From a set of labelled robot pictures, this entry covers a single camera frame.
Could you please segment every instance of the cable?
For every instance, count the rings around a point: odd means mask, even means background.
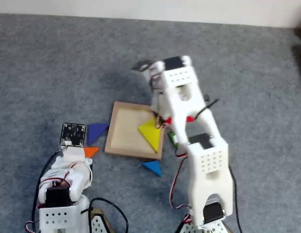
[[[112,206],[114,206],[119,212],[120,214],[123,216],[125,222],[126,222],[126,231],[125,233],[128,233],[128,230],[129,230],[129,223],[128,223],[128,220],[127,220],[127,217],[126,215],[123,213],[123,211],[117,206],[115,205],[114,203],[112,203],[111,201],[107,200],[107,199],[104,199],[104,198],[93,198],[90,203],[89,203],[89,208],[88,208],[88,222],[89,222],[89,232],[92,232],[92,227],[91,227],[91,210],[92,209],[92,204],[93,202],[95,202],[96,200],[101,200],[101,201],[104,201]]]
[[[29,229],[29,224],[31,223],[31,224],[35,224],[35,223],[37,223],[37,222],[39,222],[39,220],[38,221],[28,221],[26,224],[25,224],[25,226],[24,226],[24,229],[25,229],[25,231],[26,232],[28,232],[28,233],[35,233],[35,232],[33,232],[33,231],[31,231],[30,229]]]
[[[185,159],[187,159],[187,157],[185,157],[185,158],[181,161],[180,166],[179,166],[177,172],[175,173],[175,176],[174,176],[174,179],[173,179],[173,182],[172,182],[172,185],[171,185],[171,189],[170,189],[170,194],[169,194],[170,205],[171,205],[171,207],[172,207],[173,209],[176,209],[176,210],[181,209],[181,208],[183,208],[183,207],[189,207],[189,208],[191,208],[190,205],[186,205],[186,204],[182,204],[182,205],[179,205],[179,206],[177,206],[177,207],[175,207],[174,204],[173,204],[173,192],[174,192],[174,187],[175,187],[176,181],[177,181],[177,179],[178,179],[180,170],[181,170],[181,168],[182,168],[182,165],[183,165],[183,162],[185,161]]]
[[[241,225],[240,225],[240,220],[239,220],[239,212],[238,212],[237,182],[236,182],[236,179],[234,177],[233,170],[232,170],[232,168],[230,166],[229,166],[229,171],[230,171],[230,173],[232,175],[233,182],[234,182],[234,204],[235,204],[234,208],[236,209],[237,225],[238,225],[240,233],[242,233],[242,229],[241,229]]]
[[[71,186],[69,182],[67,182],[64,178],[60,178],[60,177],[51,177],[51,178],[47,178],[47,179],[44,179],[41,183],[45,182],[45,181],[54,181],[54,180],[61,180],[59,182],[59,185],[61,184],[62,181],[64,181],[65,183],[68,184],[68,186]]]
[[[199,115],[204,111],[206,110],[207,108],[211,108],[213,104],[215,104],[216,102],[218,102],[219,99],[216,99],[215,101],[213,101],[212,103],[206,105],[204,108],[202,108],[198,113],[197,115],[195,116],[195,120],[197,120],[197,118],[199,117]]]
[[[39,185],[40,185],[40,178],[42,178],[42,176],[44,175],[46,169],[48,168],[48,165],[52,162],[52,160],[55,158],[55,156],[59,153],[64,151],[65,149],[67,149],[67,147],[64,147],[61,150],[56,151],[50,158],[49,160],[46,162],[46,164],[44,165],[38,181],[37,181],[37,185],[36,185],[36,190],[35,190],[35,195],[34,195],[34,200],[33,200],[33,206],[32,206],[32,213],[31,213],[31,222],[32,222],[32,229],[34,232],[36,232],[36,226],[35,226],[35,211],[36,211],[36,203],[37,203],[37,198],[38,198],[38,191],[39,191]]]

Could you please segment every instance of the grey carpet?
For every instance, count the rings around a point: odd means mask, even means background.
[[[62,122],[108,122],[116,100],[150,103],[131,65],[179,54],[192,57],[203,92],[221,99],[212,110],[230,145],[244,232],[301,233],[300,49],[289,29],[0,15],[0,233],[24,231]],[[94,145],[103,148],[105,139]],[[118,204],[132,233],[172,233],[185,215],[168,203],[179,161],[165,140],[162,178],[141,162],[101,150],[85,194]],[[187,201],[187,172],[184,166],[177,203]],[[96,206],[123,232],[112,207]],[[225,222],[238,232],[235,215]]]

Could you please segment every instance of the wooden board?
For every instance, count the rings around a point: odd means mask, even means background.
[[[140,158],[160,160],[164,140],[164,129],[160,132],[158,151],[144,139],[138,127],[153,116],[148,105],[115,102],[107,135],[105,152]]]

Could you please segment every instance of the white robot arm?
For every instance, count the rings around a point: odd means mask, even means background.
[[[194,224],[204,229],[231,215],[233,180],[228,167],[228,144],[204,101],[190,57],[142,62],[134,69],[143,73],[152,88],[152,111],[174,131],[178,151],[188,156],[188,195]],[[188,139],[185,125],[189,117],[197,120],[207,134]]]
[[[84,153],[86,125],[64,123],[63,156],[58,156],[40,179],[39,228],[41,233],[89,233],[89,199],[82,195],[92,182],[92,159]]]

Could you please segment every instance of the black wire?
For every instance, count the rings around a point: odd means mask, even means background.
[[[89,210],[92,209],[92,203],[95,202],[96,200],[101,200],[101,201],[104,201],[112,206],[114,206],[119,212],[120,214],[123,216],[123,218],[125,219],[126,221],[126,231],[125,233],[128,233],[128,230],[129,230],[129,223],[128,223],[128,220],[127,220],[127,217],[126,215],[123,213],[123,211],[118,207],[116,206],[114,203],[112,203],[111,201],[107,200],[107,199],[104,199],[104,198],[93,198],[90,203],[89,203]],[[91,233],[92,232],[92,227],[91,227],[91,211],[88,211],[88,222],[89,222],[89,232]]]
[[[207,106],[205,106],[204,108],[202,108],[202,109],[197,113],[197,115],[195,116],[195,120],[197,120],[198,116],[199,116],[204,110],[206,110],[207,108],[211,108],[211,106],[212,106],[213,104],[215,104],[216,102],[218,102],[218,101],[219,101],[219,99],[216,99],[216,100],[213,101],[212,103],[210,103],[210,104],[208,104]]]
[[[31,214],[31,221],[35,222],[35,212],[36,212],[36,204],[37,204],[37,198],[38,198],[38,192],[39,192],[39,185],[40,185],[40,178],[42,178],[42,176],[44,175],[46,169],[48,168],[49,164],[51,163],[51,161],[55,158],[55,156],[61,152],[63,150],[58,150],[56,151],[50,158],[49,160],[46,162],[45,166],[43,167],[38,181],[37,181],[37,185],[36,185],[36,190],[35,190],[35,195],[34,195],[34,200],[33,200],[33,206],[32,206],[32,214]],[[32,229],[34,232],[36,232],[36,226],[35,223],[32,223]]]
[[[234,208],[236,210],[237,225],[238,225],[240,233],[242,233],[242,229],[241,229],[241,226],[240,226],[240,220],[239,220],[239,212],[238,212],[237,182],[236,182],[236,179],[234,177],[233,170],[230,166],[229,166],[229,171],[232,175],[233,182],[234,182]]]

